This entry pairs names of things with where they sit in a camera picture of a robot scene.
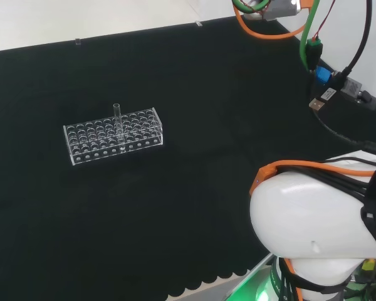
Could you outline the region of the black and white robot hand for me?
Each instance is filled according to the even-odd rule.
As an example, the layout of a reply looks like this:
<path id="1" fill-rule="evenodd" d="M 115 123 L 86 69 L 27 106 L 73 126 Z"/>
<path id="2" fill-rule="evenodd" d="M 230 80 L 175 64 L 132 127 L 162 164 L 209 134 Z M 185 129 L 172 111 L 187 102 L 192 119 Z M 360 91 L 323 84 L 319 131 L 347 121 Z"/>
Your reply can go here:
<path id="1" fill-rule="evenodd" d="M 243 13 L 243 16 L 248 20 L 262 20 L 264 18 L 264 14 L 268 9 L 270 1 L 243 1 L 246 6 L 257 6 L 265 2 L 265 5 L 258 10 L 254 10 L 251 13 Z"/>

